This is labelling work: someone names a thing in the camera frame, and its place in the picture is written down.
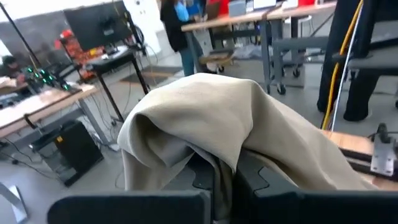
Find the beige cloth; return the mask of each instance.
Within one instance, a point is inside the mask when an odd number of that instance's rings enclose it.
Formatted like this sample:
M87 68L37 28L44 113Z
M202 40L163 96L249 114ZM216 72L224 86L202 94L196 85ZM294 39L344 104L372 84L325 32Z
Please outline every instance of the beige cloth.
M375 189L314 125L252 80L199 73L152 90L118 144L127 190L161 189L199 153L216 168L217 220L228 217L242 147L302 189Z

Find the gray floor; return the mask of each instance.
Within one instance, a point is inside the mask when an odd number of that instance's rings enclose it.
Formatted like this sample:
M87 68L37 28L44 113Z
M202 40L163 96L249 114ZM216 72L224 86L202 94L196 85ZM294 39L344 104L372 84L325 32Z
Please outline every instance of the gray floor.
M314 18L313 25L316 27L317 23L321 23L322 19L326 16L327 14ZM308 34L310 27L310 24L304 24L303 33ZM320 32L320 34L323 35L327 33L328 27L322 29ZM206 34L202 32L199 33L198 36L200 37L203 48L208 50L210 42L206 38ZM159 37L163 51L158 55L158 58L151 58L150 63L157 63L159 65L181 65L180 56L172 52L165 38L165 34L161 33ZM144 66L149 64L146 60L142 60L142 63ZM128 76L131 70L132 68L127 67L106 78L106 82L116 99L119 109L125 112L131 111L138 102L138 99L143 97L140 86L130 86L128 83L118 82L118 80ZM303 86L303 88L288 88L285 96L278 95L276 93L276 88L272 88L272 96L293 108L315 126L319 126L322 120L322 114L317 111L315 106L318 96L320 70L320 65L305 66L305 68L303 68L303 75L299 79L292 78L291 73L287 71L287 77L285 78L286 83ZM264 82L261 64L259 62L237 62L226 69L225 75L250 78L260 83ZM159 83L158 86L166 85L181 77L183 77L183 73L179 72L166 82ZM341 107L338 110L336 130L367 136L375 132L380 122L387 123L391 130L398 130L398 119L396 119L398 111L394 108L395 99L393 95L396 91L396 87L396 78L382 78L382 80L380 80L377 92L383 94L375 94L371 98L369 106L373 111L373 116L362 123L348 123L342 119L342 113L344 112L345 101L347 99L347 92L344 92ZM111 109L109 101L104 97L103 91L99 91L93 95L92 98L88 98L87 103L109 139L114 139L117 136L118 129L109 127L109 115L114 115L114 112ZM62 113L66 113L68 110L70 110L70 108L63 110ZM57 116L60 116L60 114L55 114L52 118L54 119ZM23 130L14 136L10 136L10 140L17 138L18 134L24 134L28 131L29 130ZM49 206L57 199L66 195L108 194L121 191L124 183L120 153L112 152L107 149L102 150L106 159L90 170L89 173L84 175L70 188L64 187L57 180L43 177L32 169L24 166L11 165L8 162L0 162L0 181L6 185L16 184L20 188L30 214L28 223L45 223ZM14 155L22 161L28 161L21 155L15 153ZM33 166L52 177L51 172L49 172L46 167L40 164ZM3 198L0 198L0 217L1 223L15 223L11 206L8 205Z

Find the wooden tabletop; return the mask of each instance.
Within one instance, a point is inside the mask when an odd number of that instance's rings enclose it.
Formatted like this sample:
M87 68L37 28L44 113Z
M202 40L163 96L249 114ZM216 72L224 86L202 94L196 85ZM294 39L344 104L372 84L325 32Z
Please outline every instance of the wooden tabletop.
M67 97L70 93L66 91L47 90L39 95L31 96L15 106L0 110L0 138L26 127L28 124L23 119L24 114L29 114L29 119L36 122L96 91L93 85L80 85L80 88L81 92L70 97Z
M294 9L282 9L277 6L275 9L266 9L264 11L250 12L242 16L229 17L222 16L217 19L212 19L205 22L197 22L194 24L189 24L181 27L181 30L193 31L198 29L209 29L213 27L227 26L231 24L238 24L243 22L255 22L261 21L263 19L283 19L290 16L306 16L311 14L321 13L336 7L336 2L329 2L319 5L303 6Z
M261 21L266 18L269 10L259 11L259 12L250 12L242 16L229 17L228 15L221 16L217 19L212 19L205 22L196 22L193 24L188 24L181 27L183 32L193 31L198 29L209 29L220 26L227 26L231 24L238 24L242 22L254 22Z
M343 149L373 155L373 143L365 137L350 134L323 131L330 140ZM398 190L398 182L393 182L380 177L361 174L367 181L383 190Z
M311 6L301 6L293 9L282 9L281 7L267 14L267 19L284 19L288 17L307 16L312 14L323 13L334 10L336 2L328 2L324 4L314 4Z

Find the blue object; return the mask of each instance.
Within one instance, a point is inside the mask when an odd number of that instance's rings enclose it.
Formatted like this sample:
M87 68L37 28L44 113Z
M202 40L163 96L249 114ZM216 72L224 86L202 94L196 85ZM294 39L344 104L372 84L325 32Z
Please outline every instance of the blue object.
M189 16L198 15L200 13L200 4L194 1L192 6L187 6Z
M187 8L182 4L182 2L178 2L174 6L175 12L177 13L178 19L182 22L187 22L189 20L189 14Z

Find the table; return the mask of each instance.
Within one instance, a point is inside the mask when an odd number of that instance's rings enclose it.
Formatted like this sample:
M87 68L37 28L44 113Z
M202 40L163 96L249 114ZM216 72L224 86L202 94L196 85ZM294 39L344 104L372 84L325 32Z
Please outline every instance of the table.
M298 50L306 48L321 48L326 49L328 37L301 37L298 38L298 17L307 16L311 14L319 14L334 10L336 2L328 2L324 4L315 4L311 6L302 6L294 9L275 9L268 13L267 20L270 21L272 27L272 50L274 61L274 76L275 81L279 87L279 93L285 93L285 86L282 84L283 74L283 50L292 51L292 61L289 63L299 64L297 61L299 57ZM291 17L291 38L282 37L283 21Z
M330 131L323 131L325 135L332 140L336 145L343 149L351 149L352 151L363 154L373 154L373 143L365 137L354 136L350 134L336 133ZM362 174L367 181L378 186L383 190L398 190L398 182L393 182L380 177Z
M266 90L270 93L270 82L271 82L271 71L269 63L269 51L267 42L267 14L271 12L272 9L265 9L258 12L250 12L248 14L236 17L223 16L217 19L213 19L205 22L198 22L194 24L188 24L181 27L181 30L185 32L188 41L188 47L191 49L193 54L193 61L195 62L195 67L197 72L203 72L200 70L199 58L197 57L196 49L193 47L193 31L198 29L209 29L220 26L228 26L231 24L238 24L243 22L259 22L260 26L260 37L261 37L261 55L262 55L262 69L264 73L264 79L266 83Z
M14 143L16 147L26 146L30 142L35 141L41 136L42 131L53 130L68 120L76 119L84 115L89 119L99 138L103 142L108 143L106 136L102 132L94 116L91 114L90 109L83 101L85 97L96 92L97 89L93 85L80 85L74 87L81 88L81 91L71 94L62 90L49 89L38 95L31 96L15 106L10 106L0 110L0 138L4 138L28 126L29 124L24 119L25 114L27 114L29 120L34 123L78 101L80 104L79 109L67 113L45 127L40 127L40 130L38 131L35 130L31 134L21 137ZM22 195L16 186L7 188L0 182L0 195L2 195L8 202L12 204L12 208L18 223L22 223L27 220L28 214L26 212Z
M111 117L114 121L124 122L123 115L120 113L118 106L116 105L113 96L106 85L103 75L108 72L112 72L114 69L125 65L127 63L132 63L134 69L136 70L136 74L138 79L141 83L142 90L144 91L145 95L148 94L149 86L144 80L144 77L141 74L141 71L138 67L137 60L136 60L136 52L137 49L129 48L129 47L118 47L119 52L116 52L114 55L111 55L107 59L102 59L101 57L95 58L90 60L86 63L86 69L92 72L95 72L96 76L98 77L99 82L101 83L108 100L111 102L113 110L116 113L117 118Z
M265 11L259 11L259 12L250 12L247 13L243 16L237 16L237 17L229 17L229 16L223 16L217 19L213 19L210 21L205 21L205 22L199 22L199 23L194 23L194 24L189 24L182 26L181 30L183 32L186 32L187 40L188 40L188 46L193 52L193 59L195 62L196 68L200 68L199 66L199 61L198 57L195 52L195 48L193 47L193 42L192 42L192 37L193 37L193 31L198 30L198 29L209 29L209 28L214 28L214 27L220 27L220 26L227 26L231 24L238 24L238 23L243 23L243 22L259 22L260 26L260 37L261 37L261 53L262 57L260 60L262 61L262 67L263 67L263 73L264 73L264 79L266 83L266 91L270 93L270 84L271 84L271 62L270 62L270 56L269 56L269 49L268 49L268 42L267 42L267 29L266 29L266 24L267 21L271 21L274 26L272 26L272 38L273 39L281 39L282 38L282 21L286 17L299 17L299 16L305 16L309 14L316 14L316 13L321 13L328 11L330 9L334 9L336 6L335 2L329 2L325 4L317 4L317 5L312 5L312 6L305 6L305 7L299 7L295 9L282 9L280 5L278 4L275 8L273 9L268 9ZM278 65L274 65L274 70L277 71L275 75L275 80L277 82L278 86L278 92L280 94L284 94L284 86L282 85L282 57L276 57L278 60Z

